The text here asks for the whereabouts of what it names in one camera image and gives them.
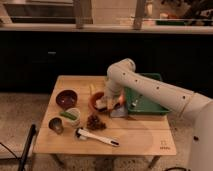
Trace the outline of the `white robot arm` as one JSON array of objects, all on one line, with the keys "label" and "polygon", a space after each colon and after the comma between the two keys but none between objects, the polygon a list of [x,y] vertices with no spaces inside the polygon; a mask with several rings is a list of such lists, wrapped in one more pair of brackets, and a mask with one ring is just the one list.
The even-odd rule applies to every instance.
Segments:
[{"label": "white robot arm", "polygon": [[107,69],[106,98],[119,96],[129,87],[194,123],[187,171],[213,171],[213,99],[202,94],[142,76],[130,58]]}]

